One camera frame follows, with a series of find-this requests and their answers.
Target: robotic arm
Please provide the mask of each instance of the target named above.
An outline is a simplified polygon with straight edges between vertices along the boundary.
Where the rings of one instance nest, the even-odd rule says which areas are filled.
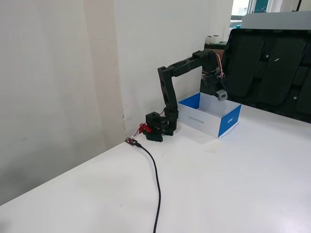
[[[173,136],[173,132],[177,126],[178,107],[172,77],[178,77],[201,66],[207,72],[207,75],[204,76],[204,83],[210,91],[209,94],[217,96],[219,100],[225,100],[227,98],[222,80],[219,79],[220,70],[218,69],[217,71],[217,57],[211,50],[197,51],[192,54],[192,57],[186,60],[177,62],[167,68],[158,68],[161,89],[166,105],[164,109],[165,116],[160,116],[156,112],[146,115],[146,124],[149,130],[144,129],[143,133],[148,140],[162,142],[162,134]]]

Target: white tabletop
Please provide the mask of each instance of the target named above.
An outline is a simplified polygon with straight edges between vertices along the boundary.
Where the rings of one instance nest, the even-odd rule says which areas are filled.
[[[213,139],[178,124],[154,156],[158,233],[310,233],[311,124],[243,107]],[[150,158],[125,143],[0,207],[1,233],[151,233]]]

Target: red component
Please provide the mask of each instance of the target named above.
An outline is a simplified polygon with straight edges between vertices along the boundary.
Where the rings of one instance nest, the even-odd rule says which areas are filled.
[[[142,133],[144,130],[146,130],[146,132],[150,133],[152,132],[152,129],[149,128],[149,126],[147,124],[143,124],[140,128],[139,128],[139,133]]]

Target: black cable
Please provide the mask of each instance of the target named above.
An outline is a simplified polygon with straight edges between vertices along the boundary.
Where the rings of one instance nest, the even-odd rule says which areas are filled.
[[[157,189],[159,191],[159,203],[157,205],[157,211],[156,211],[156,217],[155,217],[155,226],[154,226],[154,233],[156,233],[156,225],[157,225],[157,220],[159,218],[159,213],[160,213],[160,205],[161,205],[161,189],[160,189],[160,184],[159,184],[159,178],[157,176],[157,168],[156,168],[156,163],[155,160],[153,159],[152,155],[149,153],[148,150],[146,150],[143,146],[141,146],[141,148],[146,151],[148,153],[148,155],[150,155],[152,162],[154,163],[155,166],[155,178],[156,178],[156,185],[157,185]]]
[[[157,168],[156,168],[156,162],[154,160],[154,158],[152,157],[152,155],[149,153],[149,151],[143,147],[140,143],[138,143],[136,140],[132,139],[132,138],[127,138],[125,140],[126,143],[130,144],[131,146],[137,146],[138,148],[142,148],[144,151],[146,151],[148,153],[148,155],[151,157],[152,162],[154,163],[155,166],[155,178],[156,178],[156,185],[157,185],[157,189],[159,191],[159,203],[157,205],[157,211],[156,211],[156,217],[155,217],[155,226],[154,226],[154,231],[153,233],[156,233],[156,226],[157,226],[157,220],[159,218],[159,213],[160,213],[160,205],[161,205],[161,189],[160,189],[160,183],[159,183],[159,178],[157,176]]]
[[[302,0],[299,0],[296,11],[299,11]]]

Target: cardboard box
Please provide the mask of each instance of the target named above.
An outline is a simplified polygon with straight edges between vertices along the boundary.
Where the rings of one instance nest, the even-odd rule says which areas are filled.
[[[178,103],[178,121],[215,138],[239,120],[241,104],[198,93]]]

